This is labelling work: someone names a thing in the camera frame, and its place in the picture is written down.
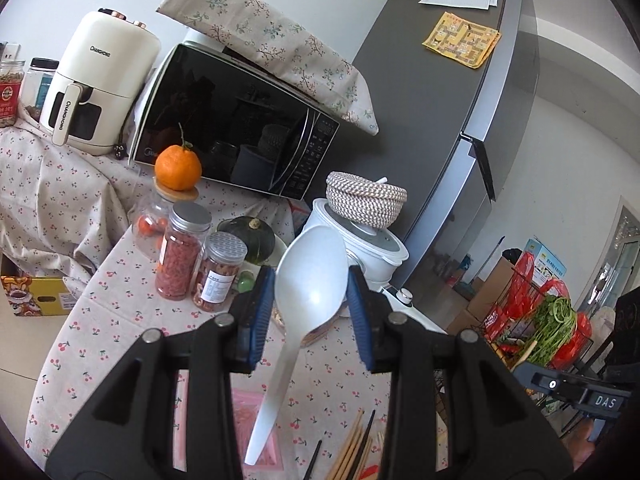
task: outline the spoon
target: spoon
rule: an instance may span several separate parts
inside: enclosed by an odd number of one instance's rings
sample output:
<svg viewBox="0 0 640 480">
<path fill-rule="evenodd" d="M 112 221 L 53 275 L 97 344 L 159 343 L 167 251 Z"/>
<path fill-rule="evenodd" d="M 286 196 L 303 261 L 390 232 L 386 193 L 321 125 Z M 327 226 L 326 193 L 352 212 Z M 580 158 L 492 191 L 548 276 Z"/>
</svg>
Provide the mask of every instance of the spoon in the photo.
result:
<svg viewBox="0 0 640 480">
<path fill-rule="evenodd" d="M 344 240 L 329 226 L 304 231 L 284 253 L 276 270 L 275 300 L 286 335 L 262 400 L 244 462 L 255 465 L 284 402 L 302 339 L 338 311 L 347 289 Z"/>
</svg>

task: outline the human hand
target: human hand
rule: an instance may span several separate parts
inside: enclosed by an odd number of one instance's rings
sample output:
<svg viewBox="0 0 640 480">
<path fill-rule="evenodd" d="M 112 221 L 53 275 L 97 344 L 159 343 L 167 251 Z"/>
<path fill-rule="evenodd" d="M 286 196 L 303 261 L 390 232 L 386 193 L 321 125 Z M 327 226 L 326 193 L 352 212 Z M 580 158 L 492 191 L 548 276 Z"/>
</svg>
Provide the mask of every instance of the human hand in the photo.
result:
<svg viewBox="0 0 640 480">
<path fill-rule="evenodd" d="M 593 419 L 584 418 L 562 440 L 562 443 L 574 461 L 574 471 L 577 470 L 596 449 L 596 445 L 587 440 L 591 431 L 593 431 Z"/>
</svg>

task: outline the plastic jar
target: plastic jar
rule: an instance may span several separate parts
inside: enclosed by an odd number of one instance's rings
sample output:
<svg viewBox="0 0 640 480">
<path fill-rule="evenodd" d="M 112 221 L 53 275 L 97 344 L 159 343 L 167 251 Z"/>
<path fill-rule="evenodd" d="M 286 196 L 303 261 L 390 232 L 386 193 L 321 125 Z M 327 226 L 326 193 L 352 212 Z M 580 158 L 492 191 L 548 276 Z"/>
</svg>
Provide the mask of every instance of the plastic jar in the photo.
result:
<svg viewBox="0 0 640 480">
<path fill-rule="evenodd" d="M 193 303 L 206 312 L 222 310 L 240 265 L 246 245 L 231 233 L 215 232 L 207 238 L 206 254 L 193 284 Z"/>
<path fill-rule="evenodd" d="M 22 60 L 0 61 L 0 128 L 15 124 L 23 68 Z"/>
<path fill-rule="evenodd" d="M 57 68 L 58 62 L 54 59 L 34 57 L 24 75 L 22 88 L 20 88 L 20 101 L 36 121 L 40 120 L 44 98 L 47 96 Z"/>
<path fill-rule="evenodd" d="M 194 202 L 198 198 L 196 188 L 174 191 L 156 182 L 154 188 L 143 196 L 129 212 L 133 231 L 133 244 L 149 259 L 156 261 L 169 223 L 169 214 L 178 200 Z"/>
<path fill-rule="evenodd" d="M 168 300 L 187 297 L 210 226 L 211 213 L 201 205 L 181 200 L 172 206 L 156 270 L 160 296 Z"/>
</svg>

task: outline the refrigerator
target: refrigerator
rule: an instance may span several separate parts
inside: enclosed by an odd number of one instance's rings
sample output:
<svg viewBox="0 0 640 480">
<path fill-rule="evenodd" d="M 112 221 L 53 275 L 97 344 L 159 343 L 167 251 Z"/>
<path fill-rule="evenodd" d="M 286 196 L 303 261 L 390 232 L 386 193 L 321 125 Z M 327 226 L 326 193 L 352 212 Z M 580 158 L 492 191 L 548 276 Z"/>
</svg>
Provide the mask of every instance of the refrigerator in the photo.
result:
<svg viewBox="0 0 640 480">
<path fill-rule="evenodd" d="M 386 176 L 407 190 L 389 228 L 409 251 L 395 286 L 436 237 L 447 254 L 464 256 L 471 247 L 520 147 L 540 64 L 532 0 L 498 0 L 488 10 L 419 1 L 388 0 L 353 61 L 369 86 L 379 133 L 343 122 L 305 195 L 309 204 L 324 196 L 331 171 Z M 422 45 L 444 12 L 500 30 L 480 68 Z"/>
</svg>

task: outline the woven basket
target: woven basket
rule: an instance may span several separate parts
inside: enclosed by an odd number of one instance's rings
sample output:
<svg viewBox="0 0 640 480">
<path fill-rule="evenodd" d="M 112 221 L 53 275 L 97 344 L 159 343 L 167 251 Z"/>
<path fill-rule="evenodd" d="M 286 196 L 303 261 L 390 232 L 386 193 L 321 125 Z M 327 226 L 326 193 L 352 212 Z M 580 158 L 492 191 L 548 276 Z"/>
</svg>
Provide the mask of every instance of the woven basket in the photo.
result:
<svg viewBox="0 0 640 480">
<path fill-rule="evenodd" d="M 400 214 L 406 190 L 333 171 L 326 178 L 326 197 L 338 215 L 377 229 L 386 229 Z"/>
</svg>

